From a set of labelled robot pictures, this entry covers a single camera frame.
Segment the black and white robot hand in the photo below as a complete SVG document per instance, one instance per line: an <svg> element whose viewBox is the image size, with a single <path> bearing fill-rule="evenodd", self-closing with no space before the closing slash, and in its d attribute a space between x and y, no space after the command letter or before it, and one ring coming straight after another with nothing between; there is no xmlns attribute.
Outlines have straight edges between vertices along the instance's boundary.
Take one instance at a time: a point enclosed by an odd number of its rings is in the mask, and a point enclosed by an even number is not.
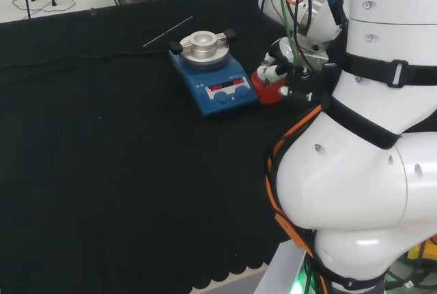
<svg viewBox="0 0 437 294"><path fill-rule="evenodd" d="M294 54L297 50L290 46L289 38L276 40L265 54L260 66L252 75L252 83L258 99L262 104L276 104L285 96L280 88L287 87L292 93L316 97L332 93L337 82L337 76L323 67L328 63L328 55L323 50L310 50L306 57L298 57L294 64Z"/></svg>

